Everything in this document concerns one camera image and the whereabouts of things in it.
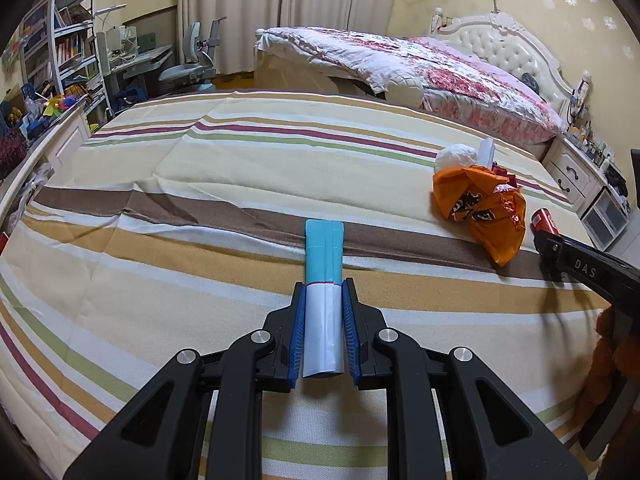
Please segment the orange plastic bag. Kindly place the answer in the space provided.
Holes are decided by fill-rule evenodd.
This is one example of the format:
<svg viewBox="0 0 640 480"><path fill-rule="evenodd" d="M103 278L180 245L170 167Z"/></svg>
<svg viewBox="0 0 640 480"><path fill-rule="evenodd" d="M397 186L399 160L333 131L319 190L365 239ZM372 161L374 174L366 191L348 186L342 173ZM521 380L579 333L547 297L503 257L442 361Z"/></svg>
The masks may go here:
<svg viewBox="0 0 640 480"><path fill-rule="evenodd" d="M451 167L434 174L433 194L442 216L465 224L497 266L518 254L526 231L526 200L509 177L483 166Z"/></svg>

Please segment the white plastic drawer unit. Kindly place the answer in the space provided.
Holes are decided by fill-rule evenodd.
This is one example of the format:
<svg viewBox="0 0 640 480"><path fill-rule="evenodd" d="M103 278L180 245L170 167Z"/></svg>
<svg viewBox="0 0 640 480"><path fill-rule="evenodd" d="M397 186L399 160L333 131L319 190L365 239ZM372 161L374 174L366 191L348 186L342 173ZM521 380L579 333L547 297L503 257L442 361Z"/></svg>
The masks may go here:
<svg viewBox="0 0 640 480"><path fill-rule="evenodd" d="M595 248L606 252L629 223L628 204L611 185L604 186L582 215L585 227Z"/></svg>

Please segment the white bookshelf with books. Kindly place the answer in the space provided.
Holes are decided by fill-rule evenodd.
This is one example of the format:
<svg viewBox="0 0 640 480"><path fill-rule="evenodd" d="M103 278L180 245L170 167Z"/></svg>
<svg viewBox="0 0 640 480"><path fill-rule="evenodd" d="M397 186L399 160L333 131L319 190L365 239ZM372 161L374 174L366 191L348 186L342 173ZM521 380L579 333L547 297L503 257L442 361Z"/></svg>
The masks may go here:
<svg viewBox="0 0 640 480"><path fill-rule="evenodd" d="M40 96L85 99L94 130L111 119L96 50L94 0L35 0L20 23L22 78Z"/></svg>

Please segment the grey study desk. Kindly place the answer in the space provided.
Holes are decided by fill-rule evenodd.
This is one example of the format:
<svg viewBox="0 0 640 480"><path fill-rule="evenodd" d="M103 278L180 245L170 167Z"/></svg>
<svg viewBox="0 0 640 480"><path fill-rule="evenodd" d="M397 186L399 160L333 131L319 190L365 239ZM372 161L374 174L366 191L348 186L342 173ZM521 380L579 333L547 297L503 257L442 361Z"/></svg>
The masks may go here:
<svg viewBox="0 0 640 480"><path fill-rule="evenodd" d="M172 45L163 44L144 52L140 49L136 26L118 26L96 34L96 53L108 104L113 112L125 98L120 84L134 80L134 88L146 98L145 75L158 70L172 55Z"/></svg>

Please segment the white tufted headboard bed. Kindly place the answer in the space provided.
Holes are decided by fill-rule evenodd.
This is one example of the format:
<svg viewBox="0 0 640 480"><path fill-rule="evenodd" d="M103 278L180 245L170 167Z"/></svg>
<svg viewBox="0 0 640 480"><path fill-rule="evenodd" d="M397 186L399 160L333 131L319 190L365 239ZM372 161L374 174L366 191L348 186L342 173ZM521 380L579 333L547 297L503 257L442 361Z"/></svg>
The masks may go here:
<svg viewBox="0 0 640 480"><path fill-rule="evenodd" d="M566 119L572 89L561 74L559 61L532 32L515 21L510 14L480 14L444 23L442 12L436 11L432 17L430 32L418 37L442 40L465 54L474 54L512 75L520 75L530 88L540 92ZM546 143L522 149L536 158L543 158L554 138L555 136Z"/></svg>

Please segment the red wrapper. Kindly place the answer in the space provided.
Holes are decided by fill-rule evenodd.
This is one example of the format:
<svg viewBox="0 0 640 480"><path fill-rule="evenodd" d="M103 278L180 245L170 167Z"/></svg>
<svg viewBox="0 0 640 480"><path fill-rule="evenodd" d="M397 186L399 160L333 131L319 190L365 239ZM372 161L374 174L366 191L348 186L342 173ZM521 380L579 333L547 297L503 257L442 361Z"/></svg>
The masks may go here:
<svg viewBox="0 0 640 480"><path fill-rule="evenodd" d="M534 235L539 232L547 232L554 235L560 234L547 208L540 208L533 213L530 219L530 228Z"/></svg>

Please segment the white two-drawer nightstand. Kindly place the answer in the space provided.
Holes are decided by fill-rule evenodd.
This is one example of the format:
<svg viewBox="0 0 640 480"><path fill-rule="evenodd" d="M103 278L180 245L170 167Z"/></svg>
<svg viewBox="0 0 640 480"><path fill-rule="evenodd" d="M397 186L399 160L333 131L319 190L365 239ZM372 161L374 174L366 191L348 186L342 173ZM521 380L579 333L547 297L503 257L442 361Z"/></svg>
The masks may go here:
<svg viewBox="0 0 640 480"><path fill-rule="evenodd" d="M557 136L553 140L542 164L579 217L587 212L605 188L605 177L598 167L566 136Z"/></svg>

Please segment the striped bed sheet mattress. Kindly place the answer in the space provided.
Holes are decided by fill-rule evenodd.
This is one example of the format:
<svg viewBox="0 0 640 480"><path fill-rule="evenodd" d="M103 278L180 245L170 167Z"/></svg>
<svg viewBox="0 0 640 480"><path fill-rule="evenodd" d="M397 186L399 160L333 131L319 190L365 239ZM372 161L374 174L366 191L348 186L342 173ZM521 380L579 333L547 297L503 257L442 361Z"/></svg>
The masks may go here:
<svg viewBox="0 0 640 480"><path fill-rule="evenodd" d="M603 300L495 266L432 201L468 127L340 96L231 92L126 110L27 206L1 255L1 402L54 478L179 350L262 325L305 276L305 224L343 223L360 299L422 346L464 344L570 450Z"/></svg>

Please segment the teal and white wrapper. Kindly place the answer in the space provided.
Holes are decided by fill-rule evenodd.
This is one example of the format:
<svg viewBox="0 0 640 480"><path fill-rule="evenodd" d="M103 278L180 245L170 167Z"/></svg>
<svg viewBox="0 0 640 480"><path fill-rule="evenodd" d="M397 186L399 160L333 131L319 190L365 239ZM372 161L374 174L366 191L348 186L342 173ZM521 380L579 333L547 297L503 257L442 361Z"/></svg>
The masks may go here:
<svg viewBox="0 0 640 480"><path fill-rule="evenodd" d="M344 372L342 222L305 223L305 333L303 376Z"/></svg>

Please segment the grey ergonomic desk chair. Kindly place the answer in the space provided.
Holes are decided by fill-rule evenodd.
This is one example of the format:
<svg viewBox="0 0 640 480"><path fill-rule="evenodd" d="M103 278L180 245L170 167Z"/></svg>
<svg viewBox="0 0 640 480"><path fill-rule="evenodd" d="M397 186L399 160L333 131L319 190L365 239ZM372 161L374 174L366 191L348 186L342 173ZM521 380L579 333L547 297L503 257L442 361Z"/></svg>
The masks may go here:
<svg viewBox="0 0 640 480"><path fill-rule="evenodd" d="M220 46L220 24L226 19L225 16L215 18L210 26L209 36L205 39L200 37L201 23L190 24L182 38L184 63L163 70L158 81L172 84L176 90L186 92L215 90L215 53L216 47Z"/></svg>

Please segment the white tissue ball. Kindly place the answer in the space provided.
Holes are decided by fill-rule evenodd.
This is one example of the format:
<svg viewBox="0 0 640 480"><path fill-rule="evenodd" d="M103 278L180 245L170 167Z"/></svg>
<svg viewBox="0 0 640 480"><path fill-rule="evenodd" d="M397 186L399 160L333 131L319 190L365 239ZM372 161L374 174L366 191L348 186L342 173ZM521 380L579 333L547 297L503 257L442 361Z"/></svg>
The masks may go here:
<svg viewBox="0 0 640 480"><path fill-rule="evenodd" d="M465 144L451 144L440 150L435 158L434 173L439 171L473 166L477 160L477 150Z"/></svg>

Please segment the floral pink quilt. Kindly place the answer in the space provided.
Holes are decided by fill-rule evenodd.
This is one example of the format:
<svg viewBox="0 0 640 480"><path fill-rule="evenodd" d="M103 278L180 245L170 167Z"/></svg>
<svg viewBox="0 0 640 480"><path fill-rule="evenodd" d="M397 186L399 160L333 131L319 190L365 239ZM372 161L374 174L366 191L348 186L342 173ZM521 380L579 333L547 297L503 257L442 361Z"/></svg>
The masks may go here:
<svg viewBox="0 0 640 480"><path fill-rule="evenodd" d="M567 127L520 75L430 37L271 27L256 32L255 61L259 88L379 99L521 148L546 143Z"/></svg>

